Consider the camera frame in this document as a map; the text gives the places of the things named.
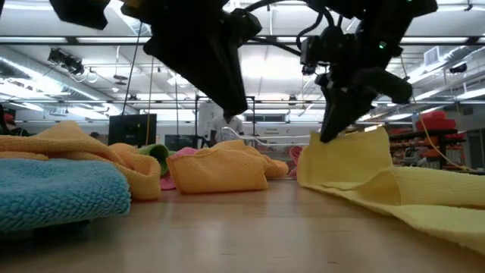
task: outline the towel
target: towel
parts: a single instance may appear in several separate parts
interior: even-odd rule
[[[389,150],[382,128],[328,144],[314,133],[300,155],[298,182],[485,254],[485,178],[394,167]]]
[[[300,158],[300,154],[302,153],[302,150],[303,148],[300,146],[294,146],[289,150],[289,156],[291,157],[291,159],[293,159],[293,162],[295,162],[295,166],[296,166],[288,173],[290,177],[296,177],[296,169],[298,168],[298,160]]]
[[[0,158],[65,158],[112,163],[125,175],[134,199],[157,199],[160,165],[124,143],[111,146],[85,134],[74,121],[65,121],[35,136],[0,136]]]
[[[191,147],[184,147],[180,149],[178,152],[175,152],[171,155],[171,158],[176,158],[181,155],[193,155],[197,152],[197,149]],[[174,190],[175,182],[174,178],[171,176],[170,172],[167,172],[165,176],[160,179],[160,188],[161,190]]]
[[[173,155],[175,152],[169,151],[165,145],[152,144],[146,147],[138,149],[140,155],[150,155],[151,157],[157,159],[160,164],[160,175],[164,176],[167,171],[167,157]]]
[[[27,231],[129,210],[127,179],[107,162],[0,159],[0,231]]]
[[[216,144],[194,155],[167,159],[175,185],[181,193],[218,193],[266,190],[266,177],[283,177],[288,165],[260,154],[242,140]]]

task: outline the air vent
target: air vent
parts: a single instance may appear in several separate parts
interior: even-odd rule
[[[424,65],[432,65],[436,64],[438,61],[440,61],[440,47],[435,46],[432,49],[426,51],[424,53]]]

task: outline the green towel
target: green towel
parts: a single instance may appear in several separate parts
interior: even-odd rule
[[[167,173],[167,157],[173,155],[175,152],[169,151],[167,147],[162,144],[152,144],[146,147],[138,149],[141,155],[150,155],[158,160],[161,167],[160,175],[163,176]]]

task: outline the desk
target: desk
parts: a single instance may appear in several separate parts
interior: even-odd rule
[[[80,236],[0,247],[0,272],[483,272],[485,257],[343,199],[271,181],[268,191],[134,204]]]

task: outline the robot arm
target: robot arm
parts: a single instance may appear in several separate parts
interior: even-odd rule
[[[100,30],[108,23],[103,11],[109,1],[50,0],[61,20]],[[261,31],[261,24],[250,11],[281,1],[261,0],[227,13],[222,7],[228,0],[126,0],[121,10],[152,26],[145,53],[237,115],[248,108],[237,49]],[[372,100],[380,94],[395,103],[408,103],[411,85],[385,68],[392,57],[400,56],[399,43],[412,19],[436,11],[436,0],[304,2],[319,13],[319,20],[323,16],[327,19],[329,26],[321,35],[310,36],[299,44],[301,52],[277,42],[265,42],[300,55],[304,73],[320,64],[330,68],[315,81],[327,100],[323,142],[331,141],[370,111]],[[360,19],[357,31],[344,34],[328,8],[343,17]]]

